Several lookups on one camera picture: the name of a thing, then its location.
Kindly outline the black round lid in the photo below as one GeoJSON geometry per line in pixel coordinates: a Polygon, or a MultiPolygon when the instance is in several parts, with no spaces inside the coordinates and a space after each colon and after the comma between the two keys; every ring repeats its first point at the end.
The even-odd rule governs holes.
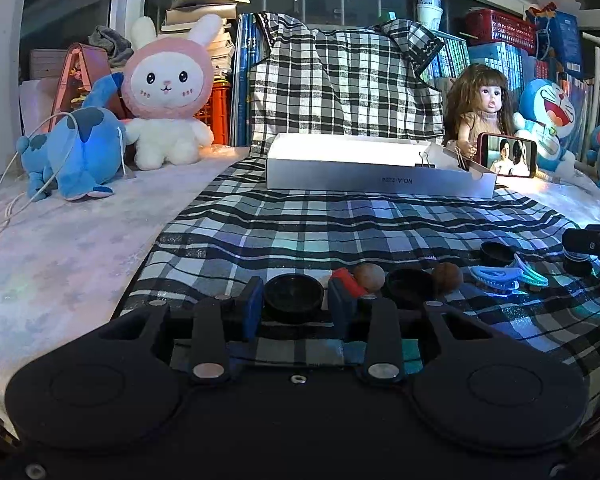
{"type": "Polygon", "coordinates": [[[437,298],[437,281],[428,272],[400,268],[388,274],[381,294],[400,310],[419,310],[425,302],[437,298]]]}

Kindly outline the brown nut ball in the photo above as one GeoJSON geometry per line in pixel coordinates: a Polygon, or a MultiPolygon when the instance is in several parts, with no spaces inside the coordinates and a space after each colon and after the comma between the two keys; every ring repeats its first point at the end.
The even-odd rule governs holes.
{"type": "Polygon", "coordinates": [[[441,294],[452,292],[464,284],[464,273],[455,263],[441,262],[437,263],[432,270],[432,278],[434,278],[437,289],[441,294]]]}
{"type": "Polygon", "coordinates": [[[385,271],[374,263],[361,263],[355,266],[353,276],[356,283],[367,292],[379,292],[385,284],[385,271]]]}

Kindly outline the white blue hair clip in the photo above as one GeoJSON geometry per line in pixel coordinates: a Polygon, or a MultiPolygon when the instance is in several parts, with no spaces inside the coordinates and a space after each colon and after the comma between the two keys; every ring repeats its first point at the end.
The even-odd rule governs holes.
{"type": "Polygon", "coordinates": [[[536,288],[545,288],[548,286],[548,278],[536,272],[518,254],[513,255],[513,263],[511,263],[511,266],[521,271],[519,280],[522,283],[536,288]]]}
{"type": "Polygon", "coordinates": [[[506,266],[494,268],[493,266],[471,266],[470,274],[480,283],[496,290],[496,292],[513,292],[519,288],[522,270],[506,266]]]}

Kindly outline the black round cap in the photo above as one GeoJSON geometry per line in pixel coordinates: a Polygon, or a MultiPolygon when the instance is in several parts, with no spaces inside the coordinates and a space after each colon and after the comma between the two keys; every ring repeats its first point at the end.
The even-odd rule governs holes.
{"type": "Polygon", "coordinates": [[[505,244],[486,240],[480,246],[480,260],[483,266],[503,268],[514,261],[514,251],[505,244]]]}
{"type": "Polygon", "coordinates": [[[309,312],[323,304],[324,289],[311,276],[286,273],[275,276],[264,287],[264,303],[277,311],[309,312]]]}

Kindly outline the small black binder clip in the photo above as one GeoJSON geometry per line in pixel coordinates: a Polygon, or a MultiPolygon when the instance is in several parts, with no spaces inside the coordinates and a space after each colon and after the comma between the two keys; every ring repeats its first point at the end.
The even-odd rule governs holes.
{"type": "Polygon", "coordinates": [[[435,165],[432,164],[431,160],[429,159],[428,151],[420,151],[418,153],[418,155],[419,155],[419,160],[418,160],[418,162],[415,163],[415,167],[429,168],[429,169],[433,169],[435,167],[435,165]]]}

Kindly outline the black white plaid cloth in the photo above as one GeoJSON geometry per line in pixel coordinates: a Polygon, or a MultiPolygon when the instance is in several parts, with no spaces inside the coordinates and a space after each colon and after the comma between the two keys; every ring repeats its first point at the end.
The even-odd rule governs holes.
{"type": "Polygon", "coordinates": [[[547,276],[540,292],[491,297],[471,286],[454,307],[576,366],[588,429],[600,426],[600,270],[564,270],[561,237],[600,223],[590,180],[498,180],[483,197],[443,170],[440,92],[419,74],[442,47],[396,18],[370,29],[255,18],[264,55],[249,73],[251,146],[158,235],[125,310],[190,307],[286,272],[324,281],[363,262],[385,270],[460,268],[485,242],[510,246],[547,276]]]}

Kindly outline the red cased smartphone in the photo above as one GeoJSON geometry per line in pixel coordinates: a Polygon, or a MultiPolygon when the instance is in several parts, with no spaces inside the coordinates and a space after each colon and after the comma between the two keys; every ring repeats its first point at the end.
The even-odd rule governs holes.
{"type": "Polygon", "coordinates": [[[536,157],[534,141],[496,133],[478,136],[478,162],[498,176],[534,178],[536,157]]]}

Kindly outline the brown haired doll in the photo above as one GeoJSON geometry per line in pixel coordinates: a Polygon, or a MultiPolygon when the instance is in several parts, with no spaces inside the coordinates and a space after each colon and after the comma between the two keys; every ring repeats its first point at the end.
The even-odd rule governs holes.
{"type": "Polygon", "coordinates": [[[464,158],[474,159],[478,154],[478,136],[512,136],[512,118],[505,75],[484,64],[470,64],[446,94],[443,144],[464,158]]]}

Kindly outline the white shallow cardboard box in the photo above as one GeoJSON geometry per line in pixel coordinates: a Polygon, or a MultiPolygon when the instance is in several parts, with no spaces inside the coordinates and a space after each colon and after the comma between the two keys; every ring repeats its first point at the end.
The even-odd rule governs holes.
{"type": "Polygon", "coordinates": [[[496,174],[434,142],[284,133],[265,157],[270,190],[490,198],[496,174]],[[415,167],[428,151],[433,169],[415,167]]]}

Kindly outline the red plastic crate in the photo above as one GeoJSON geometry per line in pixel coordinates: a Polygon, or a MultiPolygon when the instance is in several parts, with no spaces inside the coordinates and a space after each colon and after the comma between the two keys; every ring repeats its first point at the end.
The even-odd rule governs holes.
{"type": "Polygon", "coordinates": [[[195,115],[213,132],[214,144],[228,144],[229,92],[230,83],[225,78],[215,78],[208,102],[195,115]]]}

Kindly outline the blue dinosaur plush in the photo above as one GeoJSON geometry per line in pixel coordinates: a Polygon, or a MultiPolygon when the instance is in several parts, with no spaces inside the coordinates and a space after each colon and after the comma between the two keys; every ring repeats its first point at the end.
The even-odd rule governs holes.
{"type": "Polygon", "coordinates": [[[50,132],[17,141],[30,200],[44,200],[52,184],[70,202],[114,194],[109,182],[123,168],[125,125],[106,104],[118,94],[122,82],[121,73],[98,79],[79,108],[56,117],[50,132]]]}

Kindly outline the blue gift box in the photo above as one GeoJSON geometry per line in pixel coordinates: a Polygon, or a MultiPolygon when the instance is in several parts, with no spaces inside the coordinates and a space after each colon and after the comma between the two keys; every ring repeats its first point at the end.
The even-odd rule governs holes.
{"type": "Polygon", "coordinates": [[[546,61],[556,58],[565,73],[583,76],[583,55],[580,28],[573,14],[560,11],[550,2],[543,8],[531,6],[525,11],[526,19],[535,28],[535,58],[546,61]]]}

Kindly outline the red plastic basket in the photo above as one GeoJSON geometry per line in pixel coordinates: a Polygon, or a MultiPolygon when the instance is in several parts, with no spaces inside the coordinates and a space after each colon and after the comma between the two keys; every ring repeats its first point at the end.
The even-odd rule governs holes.
{"type": "Polygon", "coordinates": [[[505,42],[535,54],[535,26],[521,18],[490,9],[474,9],[466,14],[464,24],[471,46],[505,42]]]}

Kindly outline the stacked paper cups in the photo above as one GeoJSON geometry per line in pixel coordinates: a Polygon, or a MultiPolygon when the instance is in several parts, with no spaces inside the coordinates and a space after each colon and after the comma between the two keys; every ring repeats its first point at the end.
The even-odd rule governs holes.
{"type": "Polygon", "coordinates": [[[417,21],[430,30],[439,30],[443,9],[442,0],[417,0],[417,21]]]}

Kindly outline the stack of books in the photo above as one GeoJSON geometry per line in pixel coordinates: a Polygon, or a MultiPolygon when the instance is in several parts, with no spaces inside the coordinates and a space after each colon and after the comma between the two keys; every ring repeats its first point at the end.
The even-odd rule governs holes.
{"type": "Polygon", "coordinates": [[[159,37],[181,37],[207,48],[215,77],[227,78],[234,56],[234,32],[241,6],[250,0],[173,0],[160,27],[159,37]]]}

